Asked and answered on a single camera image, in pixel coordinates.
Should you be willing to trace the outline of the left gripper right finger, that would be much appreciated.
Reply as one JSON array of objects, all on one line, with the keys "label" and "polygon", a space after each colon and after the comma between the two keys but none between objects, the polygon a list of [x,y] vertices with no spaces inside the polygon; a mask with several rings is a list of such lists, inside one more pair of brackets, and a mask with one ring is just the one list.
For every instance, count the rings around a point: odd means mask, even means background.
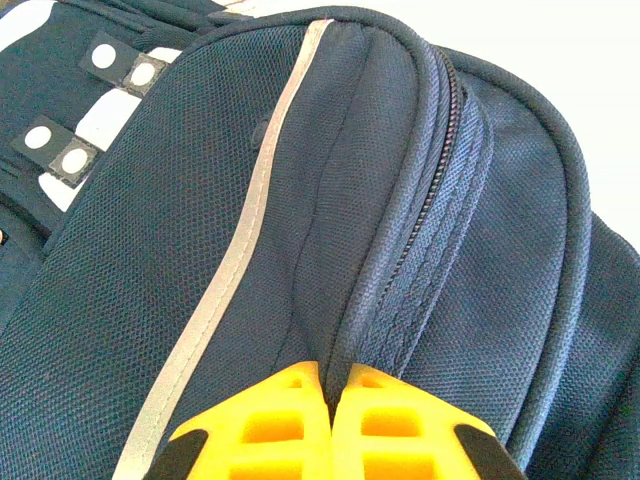
[{"label": "left gripper right finger", "polygon": [[332,480],[525,480],[483,420],[363,364],[332,426]]}]

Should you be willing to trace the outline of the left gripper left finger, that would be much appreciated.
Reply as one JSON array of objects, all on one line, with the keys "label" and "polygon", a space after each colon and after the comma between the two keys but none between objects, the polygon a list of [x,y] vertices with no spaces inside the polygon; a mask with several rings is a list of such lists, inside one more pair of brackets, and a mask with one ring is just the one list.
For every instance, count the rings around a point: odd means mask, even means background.
[{"label": "left gripper left finger", "polygon": [[318,365],[299,362],[182,423],[149,480],[330,480]]}]

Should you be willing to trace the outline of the navy blue backpack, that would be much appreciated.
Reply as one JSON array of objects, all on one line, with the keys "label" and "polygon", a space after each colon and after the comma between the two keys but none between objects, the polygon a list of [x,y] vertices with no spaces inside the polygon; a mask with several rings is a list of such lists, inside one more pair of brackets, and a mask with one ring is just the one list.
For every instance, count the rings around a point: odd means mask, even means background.
[{"label": "navy blue backpack", "polygon": [[0,480],[186,476],[299,362],[328,432],[362,364],[640,480],[640,254],[532,86],[362,8],[0,9]]}]

